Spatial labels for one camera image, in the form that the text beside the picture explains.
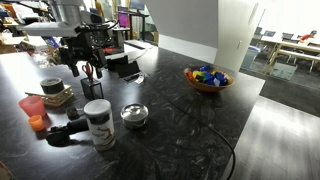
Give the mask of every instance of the box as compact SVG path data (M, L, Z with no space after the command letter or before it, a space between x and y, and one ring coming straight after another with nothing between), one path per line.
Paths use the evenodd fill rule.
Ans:
M296 70L297 65L276 62L270 75L290 81Z
M81 79L84 96L89 100L104 99L101 82L96 79L89 81L88 78Z
M16 53L17 50L14 45L0 45L0 54L7 54L7 53Z

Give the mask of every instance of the orange bowl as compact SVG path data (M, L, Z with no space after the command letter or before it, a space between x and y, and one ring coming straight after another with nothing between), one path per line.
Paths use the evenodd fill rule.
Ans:
M202 66L191 66L189 68L186 68L183 71L183 74L185 75L185 77L189 81L190 85L193 86L194 88L200 90L200 91L203 91L203 92L218 92L218 91L220 91L222 89L225 89L227 87L232 86L235 83L234 79L229 74L227 74L227 73L225 73L225 72L223 72L223 71L221 71L221 70L219 70L217 68L212 68L212 69L209 70L209 72L215 71L215 72L223 73L224 76L228 79L228 85L226 85L226 86L211 86L211 85L203 84L201 82L197 82L195 80L189 79L187 73L188 72L193 72L194 70L199 69L200 67L202 67Z

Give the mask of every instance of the white cylindrical container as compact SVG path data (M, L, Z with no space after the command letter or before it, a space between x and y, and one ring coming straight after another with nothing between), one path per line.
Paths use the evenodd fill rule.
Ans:
M98 151L108 150L115 144L111 104L105 99L90 101L84 106L93 144Z

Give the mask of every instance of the bowl of blocks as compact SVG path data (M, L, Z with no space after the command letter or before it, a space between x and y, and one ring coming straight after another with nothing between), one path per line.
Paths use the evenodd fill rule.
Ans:
M191 66L183 73L191 86L203 92L218 92L235 83L232 76L210 65Z

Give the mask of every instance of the orange cup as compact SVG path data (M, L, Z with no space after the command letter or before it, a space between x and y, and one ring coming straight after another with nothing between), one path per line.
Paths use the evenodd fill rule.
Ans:
M34 115L44 117L47 114L41 96L28 96L19 101L19 106L29 117Z
M30 117L28 119L28 123L34 131L41 131L42 129L44 129L44 124L40 115Z

